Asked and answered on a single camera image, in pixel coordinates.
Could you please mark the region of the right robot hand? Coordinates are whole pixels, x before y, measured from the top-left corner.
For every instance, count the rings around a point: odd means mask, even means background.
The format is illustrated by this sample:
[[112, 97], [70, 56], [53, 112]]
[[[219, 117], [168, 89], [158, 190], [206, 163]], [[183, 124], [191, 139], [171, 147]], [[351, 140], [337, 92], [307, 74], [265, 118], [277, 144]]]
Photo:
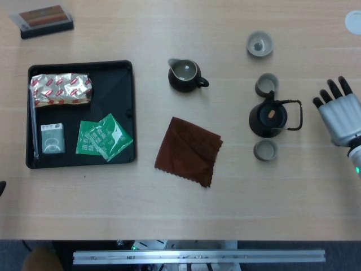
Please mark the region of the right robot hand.
[[312, 102], [331, 136], [332, 143], [339, 147], [354, 148], [360, 144], [360, 100], [353, 93], [343, 76], [339, 84], [329, 79], [329, 91], [321, 89]]

